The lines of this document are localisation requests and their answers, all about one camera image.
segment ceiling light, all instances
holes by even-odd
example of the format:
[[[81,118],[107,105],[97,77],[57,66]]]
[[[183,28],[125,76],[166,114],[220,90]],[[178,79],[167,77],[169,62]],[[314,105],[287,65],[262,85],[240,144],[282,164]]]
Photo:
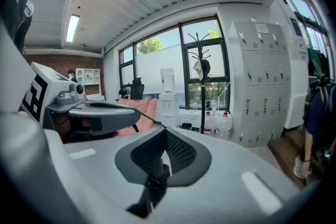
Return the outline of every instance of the ceiling light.
[[[78,15],[73,15],[70,18],[69,27],[68,27],[68,33],[67,33],[67,42],[72,42],[74,39],[74,34],[76,31],[76,27],[79,21]]]

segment window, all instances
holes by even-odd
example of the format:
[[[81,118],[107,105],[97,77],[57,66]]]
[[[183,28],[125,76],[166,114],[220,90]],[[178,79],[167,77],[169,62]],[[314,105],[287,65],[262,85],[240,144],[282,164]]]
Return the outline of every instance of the window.
[[[133,48],[130,47],[122,52],[122,62],[128,62],[133,60]]]
[[[205,83],[205,99],[216,101],[221,93],[223,93],[219,97],[219,107],[226,108],[227,107],[227,91],[224,91],[227,86],[227,82],[211,82]],[[201,84],[192,83],[188,85],[189,90],[189,106],[193,107],[196,102],[196,106],[198,108],[201,107]]]
[[[290,8],[294,11],[303,38],[308,47],[323,53],[328,61],[331,74],[333,74],[332,56],[329,53],[327,31],[311,0],[287,0]]]
[[[134,72],[133,46],[131,46],[119,53],[120,88],[124,88],[123,86],[127,84],[132,84]]]
[[[145,85],[143,99],[158,98],[163,93],[160,70],[172,68],[178,104],[180,108],[192,108],[197,97],[199,102],[201,100],[201,84],[193,69],[196,59],[192,52],[197,53],[197,43],[188,34],[196,38],[197,32],[199,40],[207,35],[204,38],[204,57],[211,55],[207,58],[211,71],[205,83],[206,99],[216,100],[229,82],[227,52],[220,28],[216,17],[179,23],[120,51],[121,88],[131,83],[133,77],[141,77]],[[220,108],[229,106],[228,97],[229,88],[220,96]]]
[[[126,66],[121,69],[122,84],[132,84],[133,81],[133,65]]]
[[[225,76],[225,70],[224,70],[224,62],[223,62],[223,54],[222,54],[222,46],[221,44],[215,44],[207,46],[203,49],[204,57],[210,56],[207,58],[210,64],[210,72],[209,77],[210,78],[217,78],[217,77],[224,77]],[[189,61],[189,74],[191,79],[197,79],[198,75],[196,71],[193,69],[195,63],[197,62],[197,59],[193,58],[193,53],[197,54],[198,49],[192,48],[188,49],[188,61]]]
[[[195,40],[188,34],[191,34],[194,38],[196,38],[196,32],[198,33],[198,37],[200,40],[208,34],[209,35],[206,36],[204,40],[222,37],[216,20],[207,20],[205,22],[185,25],[182,27],[182,29],[184,43],[194,42]]]
[[[180,31],[178,28],[168,30],[137,43],[136,75],[145,85],[144,94],[163,93],[161,68],[174,70],[175,92],[179,105],[184,106],[184,75]]]

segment locker door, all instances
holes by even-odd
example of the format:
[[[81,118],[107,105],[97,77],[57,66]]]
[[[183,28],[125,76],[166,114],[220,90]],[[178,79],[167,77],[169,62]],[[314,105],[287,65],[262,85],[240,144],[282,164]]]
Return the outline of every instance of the locker door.
[[[264,68],[261,54],[256,51],[244,51],[244,61],[246,85],[262,85]]]
[[[270,26],[269,31],[273,35],[273,39],[275,39],[275,51],[287,52],[287,44],[281,26]]]
[[[261,132],[259,121],[244,120],[241,124],[242,128],[237,138],[238,141],[235,141],[235,143],[244,147],[256,146],[256,137]]]
[[[278,87],[278,115],[287,116],[290,99],[289,87]]]
[[[257,137],[257,146],[266,146],[268,141],[271,140],[272,132],[275,131],[277,126],[274,119],[262,119],[260,120],[261,133]]]
[[[272,34],[259,33],[262,40],[261,50],[265,51],[274,51],[275,50],[275,41]]]
[[[278,114],[278,88],[276,87],[264,87],[264,109],[263,109],[263,117],[274,117]]]
[[[242,50],[259,50],[262,43],[254,24],[235,24]]]
[[[290,63],[287,54],[278,54],[278,82],[290,84]]]
[[[285,127],[285,120],[286,118],[284,116],[280,116],[279,118],[276,119],[275,129],[271,136],[272,140],[278,139],[281,137],[282,131],[284,130],[284,127]]]
[[[262,62],[264,65],[264,84],[274,85],[278,84],[278,73],[277,73],[277,55],[270,52],[262,53]]]
[[[246,87],[245,119],[258,119],[264,112],[264,91],[261,87]]]

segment black cable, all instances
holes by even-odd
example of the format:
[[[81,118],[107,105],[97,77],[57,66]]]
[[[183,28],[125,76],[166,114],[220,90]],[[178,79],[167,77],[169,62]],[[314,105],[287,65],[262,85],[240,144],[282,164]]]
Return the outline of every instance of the black cable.
[[[143,115],[147,119],[150,119],[152,122],[154,122],[157,125],[161,125],[162,127],[165,127],[161,122],[156,121],[155,119],[152,119],[151,117],[147,116],[145,113],[142,113],[141,111],[137,110],[136,108],[130,108],[131,110],[134,110],[135,112],[138,112],[140,115]]]
[[[64,124],[64,123],[66,123],[68,120],[69,120],[69,118],[66,119],[65,121],[61,122],[61,123],[57,123],[57,122],[56,122],[56,124],[57,124],[57,125],[62,125],[62,124]]]

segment pink chair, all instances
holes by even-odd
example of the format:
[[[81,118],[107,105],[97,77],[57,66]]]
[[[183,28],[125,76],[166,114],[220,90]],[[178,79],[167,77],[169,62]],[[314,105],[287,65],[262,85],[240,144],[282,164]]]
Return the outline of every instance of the pink chair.
[[[139,101],[129,99],[119,99],[118,104],[132,106],[153,119],[155,116],[155,110],[156,105],[158,104],[158,100],[156,98],[151,100],[139,100]],[[138,127],[139,132],[142,132],[153,127],[153,121],[147,119],[143,115],[140,115],[140,119],[136,123],[136,126]],[[117,132],[118,133],[115,134],[114,137],[120,137],[136,133],[135,129],[132,126],[118,130]]]

